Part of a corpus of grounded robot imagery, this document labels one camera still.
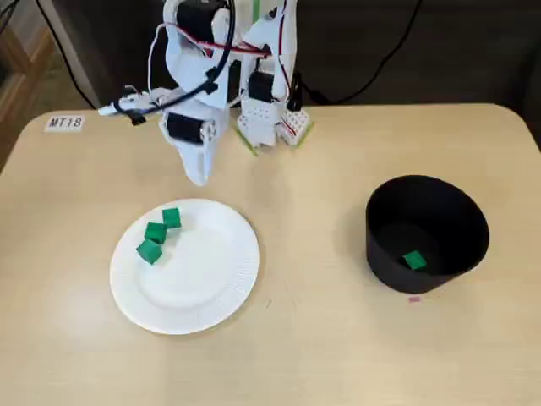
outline dark background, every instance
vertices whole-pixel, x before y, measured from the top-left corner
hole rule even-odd
[[[396,45],[416,2],[299,0],[304,80],[330,98],[361,87]],[[145,88],[161,0],[53,3],[102,104],[124,84]],[[540,55],[539,0],[424,0],[403,49],[352,104],[498,103],[521,114],[541,145]],[[156,85],[174,85],[163,58],[154,72]]]

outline green block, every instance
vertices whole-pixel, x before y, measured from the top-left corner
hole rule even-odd
[[[180,213],[177,208],[166,209],[161,212],[163,216],[163,223],[167,228],[180,228],[182,223],[180,222]]]
[[[402,258],[414,271],[426,266],[426,261],[419,251],[412,251],[409,254],[405,254]]]
[[[161,246],[154,241],[146,239],[137,247],[137,252],[141,258],[153,265],[161,257]]]
[[[166,241],[167,227],[160,222],[149,222],[146,225],[145,238],[154,241],[157,244],[163,244]]]

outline floor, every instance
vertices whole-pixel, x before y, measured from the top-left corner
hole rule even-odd
[[[32,92],[23,112],[14,120],[14,132],[0,145],[0,170],[12,150],[20,132],[33,118],[55,110],[83,110],[88,105],[75,89],[62,57],[51,55],[46,71]]]

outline black cable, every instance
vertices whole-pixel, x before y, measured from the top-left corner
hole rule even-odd
[[[74,83],[75,89],[81,95],[81,97],[83,99],[85,99],[85,102],[87,102],[90,107],[92,107],[93,109],[96,109],[96,107],[94,107],[94,105],[92,104],[92,101],[90,101],[90,99],[86,96],[86,94],[79,87],[79,84],[77,83],[77,80],[75,79],[74,72],[71,70],[71,67],[69,65],[69,61],[68,61],[68,57],[66,56],[66,52],[62,48],[62,43],[60,42],[60,39],[58,38],[58,35],[57,35],[56,31],[54,30],[54,28],[52,28],[51,20],[49,20],[49,17],[47,17],[47,14],[45,13],[45,10],[41,6],[41,3],[40,3],[39,0],[36,0],[36,6],[40,10],[40,13],[43,16],[43,19],[45,20],[45,22],[49,26],[49,30],[51,31],[52,36],[54,37],[54,41],[57,43],[58,51],[60,51],[60,54],[62,55],[62,58],[63,58],[64,63],[66,65],[66,69],[68,70],[68,73],[69,73],[69,77],[71,78],[71,81]]]
[[[13,0],[2,11],[0,11],[0,20],[3,19],[3,17],[7,15],[6,19],[4,20],[2,24],[2,27],[0,27],[0,35],[8,26],[9,21],[11,20],[11,17],[14,15],[15,9],[17,8],[17,5],[19,4],[19,2],[20,0]]]
[[[235,0],[229,0],[229,9],[230,9],[230,13],[229,13],[230,17],[229,17],[229,29],[227,31],[226,45],[224,46],[224,51],[223,51],[223,54],[221,55],[221,59],[218,62],[218,64],[207,72],[207,80],[203,82],[201,85],[199,85],[198,87],[196,87],[195,89],[189,91],[188,93],[183,94],[180,97],[177,97],[170,101],[166,101],[160,106],[152,107],[150,109],[144,110],[143,112],[139,112],[140,115],[146,115],[146,114],[151,114],[153,112],[163,111],[166,108],[175,106],[179,103],[185,102],[197,96],[202,91],[211,93],[217,88],[217,84],[215,83],[215,81],[216,79],[218,79],[221,72],[225,68],[227,60],[229,59],[229,54],[233,46],[233,38],[235,36],[235,23],[236,23],[235,20],[237,18],[236,10],[235,10]]]
[[[366,84],[361,87],[358,91],[353,92],[349,96],[342,97],[338,100],[331,100],[328,97],[326,97],[323,93],[320,91],[314,91],[310,89],[305,83],[302,83],[302,87],[306,90],[306,92],[309,94],[310,98],[320,105],[329,105],[329,104],[342,104],[345,102],[349,102],[350,100],[354,99],[355,97],[361,95],[364,93],[380,76],[381,71],[383,68],[387,65],[387,63],[395,56],[395,54],[400,51],[404,43],[406,42],[407,38],[409,37],[410,33],[412,32],[413,24],[415,23],[415,20],[417,19],[419,10],[421,9],[421,6],[423,5],[423,0],[418,0],[417,4],[415,4],[415,8],[413,9],[412,16],[410,17],[406,30],[402,34],[400,40],[395,45],[395,47],[389,52],[380,62],[378,65],[378,68],[375,70],[375,73],[372,75],[372,78]]]

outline wall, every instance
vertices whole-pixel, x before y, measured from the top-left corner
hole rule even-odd
[[[1,8],[4,8],[10,1],[1,0]],[[34,1],[22,0],[15,9],[9,26],[19,38],[26,53],[31,54],[34,51],[37,36],[46,25]]]

